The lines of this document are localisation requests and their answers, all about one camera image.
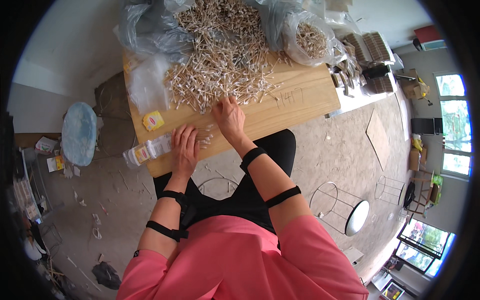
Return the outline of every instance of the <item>window frame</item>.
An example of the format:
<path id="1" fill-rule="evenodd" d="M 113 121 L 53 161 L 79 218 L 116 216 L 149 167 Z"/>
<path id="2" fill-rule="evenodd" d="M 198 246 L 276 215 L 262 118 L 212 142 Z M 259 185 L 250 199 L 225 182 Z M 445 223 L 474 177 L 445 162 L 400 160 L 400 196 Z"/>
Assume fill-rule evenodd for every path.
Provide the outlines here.
<path id="1" fill-rule="evenodd" d="M 440 96 L 440 90 L 438 89 L 438 84 L 437 84 L 436 77 L 437 76 L 443 76 L 443 75 L 453 75 L 453 74 L 458 74 L 458 73 L 457 72 L 438 72 L 438 73 L 433 74 L 435 76 L 435 84 L 437 85 L 437 91 L 439 93 L 438 95 L 439 95 L 439 98 L 440 98 L 440 106 L 442 105 L 442 102 L 445 102 L 445 101 L 463 100 L 463 101 L 467 102 L 467 107 L 468 107 L 468 100 L 464 96 Z M 453 177 L 456 177 L 456 178 L 459 178 L 459 179 L 469 180 L 471 170 L 472 170 L 472 167 L 473 167 L 473 165 L 472 165 L 472 163 L 473 163 L 472 158 L 474 156 L 473 149 L 472 149 L 472 152 L 465 152 L 465 151 L 461 151 L 461 150 L 450 149 L 445 144 L 442 144 L 442 147 L 443 147 L 442 165 L 441 165 L 442 171 L 440 172 L 440 175 L 445 174 L 445 175 L 453 176 Z M 460 156 L 469 156 L 470 157 L 470 165 L 468 166 L 468 168 L 469 168 L 468 174 L 465 175 L 465 174 L 462 174 L 462 173 L 458 173 L 458 172 L 455 172 L 455 171 L 449 171 L 449 170 L 444 169 L 445 153 L 455 154 L 455 155 L 460 155 Z"/>
<path id="2" fill-rule="evenodd" d="M 437 77 L 445 76 L 445 75 L 460 75 L 460 77 L 462 77 L 462 74 L 460 74 L 460 72 L 434 72 L 433 73 L 433 77 L 435 79 L 434 80 L 435 81 L 435 86 L 437 87 L 438 98 L 440 99 L 440 101 L 466 100 L 467 99 L 466 96 L 441 96 L 440 95 L 440 87 L 438 86 Z"/>
<path id="3" fill-rule="evenodd" d="M 441 254 L 440 256 L 438 256 L 438 255 L 436 255 L 435 253 L 429 252 L 427 249 L 425 249 L 425 248 L 423 248 L 423 247 L 421 247 L 421 246 L 418 246 L 417 244 L 415 244 L 415 243 L 413 243 L 413 242 L 411 242 L 411 241 L 409 241 L 409 240 L 407 240 L 407 239 L 402 238 L 401 236 L 402 236 L 403 231 L 405 230 L 405 227 L 407 227 L 407 225 L 410 224 L 410 223 L 412 222 L 412 220 L 420 221 L 420 222 L 422 222 L 423 224 L 427 224 L 427 225 L 429 225 L 429 226 L 432 226 L 432 225 L 430 225 L 430 224 L 428 224 L 428 223 L 425 223 L 425 222 L 423 222 L 423 221 L 421 221 L 421 220 L 417 220 L 417 219 L 414 219 L 414 218 L 411 217 L 408 222 L 405 222 L 405 224 L 403 225 L 402 230 L 400 230 L 400 232 L 398 233 L 398 235 L 397 235 L 397 237 L 396 237 L 397 240 L 398 240 L 398 245 L 397 245 L 397 247 L 396 247 L 395 250 L 394 250 L 393 256 L 396 257 L 396 258 L 398 258 L 399 260 L 402 260 L 403 262 L 405 262 L 406 264 L 408 264 L 411 268 L 415 269 L 416 271 L 418 271 L 418 272 L 421 273 L 422 275 L 427 276 L 428 278 L 432 278 L 431 276 L 426 275 L 426 273 L 427 273 L 428 269 L 432 266 L 432 264 L 433 264 L 433 262 L 435 261 L 435 259 L 441 259 L 441 258 L 443 257 L 443 255 L 445 254 L 444 251 L 445 251 L 446 243 L 445 243 L 445 245 L 444 245 L 443 248 L 442 248 L 442 254 Z M 441 230 L 448 233 L 447 238 L 446 238 L 446 241 L 448 241 L 448 239 L 450 238 L 450 235 L 451 235 L 452 233 L 449 232 L 449 231 L 443 230 L 443 229 L 441 229 Z M 413 264 L 410 263 L 409 261 L 407 261 L 407 260 L 405 260 L 405 259 L 397 256 L 398 249 L 400 248 L 400 246 L 402 246 L 402 244 L 407 245 L 407 246 L 415 249 L 416 251 L 422 253 L 423 255 L 432 258 L 432 261 L 431 261 L 431 262 L 428 264 L 428 266 L 425 268 L 425 271 L 423 271 L 422 269 L 420 269 L 420 268 L 418 268 L 417 266 L 413 265 Z"/>

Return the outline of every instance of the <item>black arm strap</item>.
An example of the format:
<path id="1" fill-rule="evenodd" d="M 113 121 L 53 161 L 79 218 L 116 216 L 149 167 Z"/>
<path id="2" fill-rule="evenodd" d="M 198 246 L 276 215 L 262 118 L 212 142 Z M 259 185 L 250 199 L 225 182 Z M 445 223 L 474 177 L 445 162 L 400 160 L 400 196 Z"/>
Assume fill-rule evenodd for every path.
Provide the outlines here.
<path id="1" fill-rule="evenodd" d="M 176 229 L 168 229 L 167 227 L 158 224 L 155 221 L 148 221 L 147 225 L 145 226 L 147 228 L 151 228 L 155 231 L 160 232 L 166 237 L 169 237 L 171 239 L 176 240 L 177 242 L 180 241 L 180 239 L 187 239 L 188 238 L 188 231 L 186 230 L 176 230 Z"/>
<path id="2" fill-rule="evenodd" d="M 300 188 L 296 186 L 294 188 L 286 190 L 285 192 L 280 193 L 279 195 L 273 197 L 270 200 L 265 201 L 265 204 L 267 205 L 268 208 L 270 208 L 298 194 L 301 194 L 301 191 L 300 191 Z"/>
<path id="3" fill-rule="evenodd" d="M 159 199 L 163 197 L 174 198 L 175 201 L 180 205 L 180 228 L 185 228 L 197 214 L 195 206 L 193 206 L 188 197 L 181 192 L 174 191 L 163 191 L 159 195 Z"/>
<path id="4" fill-rule="evenodd" d="M 257 147 L 247 152 L 247 154 L 245 154 L 245 156 L 243 157 L 240 168 L 243 170 L 243 172 L 245 172 L 247 176 L 250 177 L 247 169 L 248 165 L 261 154 L 267 154 L 267 152 L 263 148 Z"/>

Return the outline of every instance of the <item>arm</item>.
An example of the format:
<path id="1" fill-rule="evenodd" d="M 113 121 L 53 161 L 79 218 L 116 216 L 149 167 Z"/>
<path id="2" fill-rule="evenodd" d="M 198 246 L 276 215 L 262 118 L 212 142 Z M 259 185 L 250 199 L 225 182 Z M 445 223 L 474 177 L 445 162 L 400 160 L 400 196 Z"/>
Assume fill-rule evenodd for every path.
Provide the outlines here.
<path id="1" fill-rule="evenodd" d="M 198 161 L 200 145 L 195 142 L 197 133 L 198 130 L 193 125 L 187 126 L 186 124 L 178 130 L 173 130 L 171 137 L 172 177 L 164 191 L 185 193 L 188 180 Z M 180 205 L 174 198 L 163 197 L 157 201 L 149 220 L 155 221 L 168 229 L 178 229 L 180 211 Z M 177 256 L 177 242 L 151 228 L 145 228 L 140 237 L 138 250 L 143 249 L 158 252 L 170 262 Z"/>
<path id="2" fill-rule="evenodd" d="M 245 114 L 237 104 L 236 98 L 223 98 L 212 113 L 220 131 L 243 159 L 245 154 L 257 146 L 243 132 Z M 295 187 L 287 174 L 268 156 L 262 154 L 248 166 L 248 172 L 264 201 Z M 312 213 L 301 194 L 286 199 L 268 210 L 275 232 L 281 231 L 291 220 Z"/>
<path id="3" fill-rule="evenodd" d="M 197 130 L 193 125 L 182 125 L 174 129 L 171 137 L 172 176 L 164 191 L 185 193 L 187 182 L 198 161 L 200 146 L 195 142 Z M 180 205 L 175 199 L 158 199 L 149 220 L 169 229 L 178 229 Z M 177 242 L 174 239 L 145 228 L 138 243 L 138 256 L 132 258 L 123 275 L 117 299 L 153 299 L 165 273 L 167 265 L 177 257 Z"/>
<path id="4" fill-rule="evenodd" d="M 243 132 L 245 114 L 235 97 L 223 98 L 213 115 L 227 141 L 243 159 L 257 146 Z M 262 154 L 248 166 L 248 172 L 267 201 L 295 187 L 285 172 Z M 312 215 L 305 198 L 295 195 L 268 210 L 280 240 L 282 256 L 335 299 L 366 299 L 368 291 L 325 228 Z"/>

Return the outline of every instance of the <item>wooden tabletop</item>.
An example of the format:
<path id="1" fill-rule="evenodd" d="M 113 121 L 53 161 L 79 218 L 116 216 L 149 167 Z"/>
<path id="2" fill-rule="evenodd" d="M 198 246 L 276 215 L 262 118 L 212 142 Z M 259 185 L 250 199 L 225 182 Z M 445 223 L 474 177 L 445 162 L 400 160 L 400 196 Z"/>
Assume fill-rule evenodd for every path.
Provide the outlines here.
<path id="1" fill-rule="evenodd" d="M 127 62 L 125 55 L 123 60 L 125 64 Z M 249 104 L 240 106 L 246 115 L 244 131 L 252 140 L 340 109 L 335 86 L 325 64 L 311 68 L 295 63 L 293 67 L 279 63 L 274 68 L 273 76 L 274 79 L 270 79 L 271 83 L 284 83 L 273 92 L 279 101 L 267 93 L 261 103 L 250 101 Z M 125 72 L 124 77 L 128 86 L 129 76 Z M 197 126 L 215 124 L 209 113 L 201 115 L 187 105 L 175 109 L 172 104 L 170 110 L 160 112 L 165 124 L 155 131 L 148 132 L 143 125 L 143 116 L 138 114 L 136 106 L 130 101 L 130 96 L 128 102 L 140 143 L 153 140 L 184 123 Z M 211 144 L 207 145 L 207 149 L 200 149 L 200 160 L 232 148 L 216 125 L 210 134 L 214 137 L 210 139 Z M 152 177 L 170 172 L 170 153 L 149 161 L 147 167 Z"/>

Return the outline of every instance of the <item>person's left hand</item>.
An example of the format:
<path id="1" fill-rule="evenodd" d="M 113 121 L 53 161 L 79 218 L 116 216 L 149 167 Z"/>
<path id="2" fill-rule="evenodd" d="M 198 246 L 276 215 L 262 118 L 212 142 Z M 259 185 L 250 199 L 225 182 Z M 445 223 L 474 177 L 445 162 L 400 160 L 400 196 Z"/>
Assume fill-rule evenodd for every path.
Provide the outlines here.
<path id="1" fill-rule="evenodd" d="M 198 130 L 183 124 L 172 131 L 172 177 L 187 180 L 195 171 L 200 143 L 195 141 Z"/>

